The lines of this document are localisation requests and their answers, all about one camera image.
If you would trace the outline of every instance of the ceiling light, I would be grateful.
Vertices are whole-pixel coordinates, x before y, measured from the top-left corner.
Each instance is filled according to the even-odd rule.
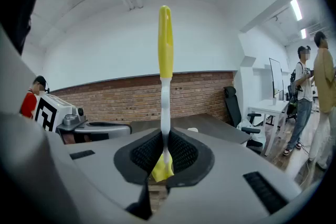
[[[305,30],[305,29],[302,29],[302,30],[301,30],[301,36],[302,36],[302,39],[304,39],[304,38],[307,37],[307,34],[306,34],[306,30]]]
[[[301,11],[299,8],[299,4],[297,0],[292,0],[290,2],[290,4],[292,5],[294,12],[295,12],[295,16],[296,16],[296,20],[301,20],[302,19],[302,15],[301,15]]]

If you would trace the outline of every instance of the yellow handle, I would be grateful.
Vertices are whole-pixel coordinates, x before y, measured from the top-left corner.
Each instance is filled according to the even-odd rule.
[[[173,76],[173,31],[170,9],[162,6],[159,11],[159,37],[157,39],[161,78]]]

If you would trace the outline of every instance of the white pants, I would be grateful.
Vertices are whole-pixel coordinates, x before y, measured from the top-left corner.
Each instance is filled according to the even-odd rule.
[[[327,120],[330,123],[330,135],[325,135]],[[333,107],[329,113],[320,111],[320,121],[311,143],[309,158],[314,159],[318,156],[317,162],[325,165],[336,139],[336,107]]]

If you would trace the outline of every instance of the wooden floor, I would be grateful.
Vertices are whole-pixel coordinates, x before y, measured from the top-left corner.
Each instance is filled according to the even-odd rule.
[[[313,110],[316,109],[317,104],[313,105]],[[276,138],[274,139],[273,146],[270,150],[268,156],[262,153],[260,156],[265,158],[267,161],[278,167],[280,170],[284,171],[288,176],[294,179],[302,189],[307,188],[312,183],[320,180],[324,172],[315,166],[315,161],[308,163],[308,153],[310,149],[310,144],[312,142],[313,135],[317,128],[319,122],[320,114],[319,112],[313,112],[310,116],[307,126],[304,128],[302,133],[301,141],[304,148],[301,150],[294,150],[288,155],[283,156],[283,151],[285,150],[288,141],[290,140],[291,133],[295,125],[295,120],[290,119],[286,122],[285,133],[281,134],[277,132]],[[272,132],[272,126],[265,126],[266,133],[266,145],[270,139],[270,134]],[[154,179],[150,176],[149,178],[149,190],[150,190],[150,200],[152,211],[156,212],[157,209],[164,203],[167,198],[167,192],[165,189],[165,182],[156,183]]]

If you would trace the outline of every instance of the jeans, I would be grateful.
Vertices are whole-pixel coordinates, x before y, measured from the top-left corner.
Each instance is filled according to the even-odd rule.
[[[325,134],[327,120],[330,123],[330,135]],[[317,162],[325,166],[328,156],[335,146],[336,140],[336,107],[333,107],[329,113],[320,111],[320,121],[311,143],[309,158],[314,159],[320,153]]]
[[[290,138],[290,141],[287,145],[288,150],[292,150],[295,144],[300,142],[302,131],[306,127],[311,114],[311,107],[312,102],[305,98],[298,101],[298,115],[292,137]]]

